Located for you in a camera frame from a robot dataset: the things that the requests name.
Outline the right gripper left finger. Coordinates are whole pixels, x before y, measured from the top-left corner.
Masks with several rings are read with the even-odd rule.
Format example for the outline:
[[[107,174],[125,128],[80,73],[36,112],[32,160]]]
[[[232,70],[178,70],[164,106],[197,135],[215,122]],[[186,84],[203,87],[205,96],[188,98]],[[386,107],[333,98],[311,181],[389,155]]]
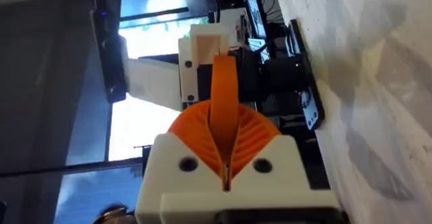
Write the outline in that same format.
[[[220,223],[225,163],[209,114],[209,101],[188,107],[155,138],[134,213],[139,224]]]

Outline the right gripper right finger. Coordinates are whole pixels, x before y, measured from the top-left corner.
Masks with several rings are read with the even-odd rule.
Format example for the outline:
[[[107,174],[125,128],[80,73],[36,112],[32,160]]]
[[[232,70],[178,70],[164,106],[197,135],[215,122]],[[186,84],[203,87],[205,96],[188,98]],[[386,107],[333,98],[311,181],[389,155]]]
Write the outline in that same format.
[[[231,191],[310,189],[296,141],[262,114],[238,105],[236,138],[229,162]]]

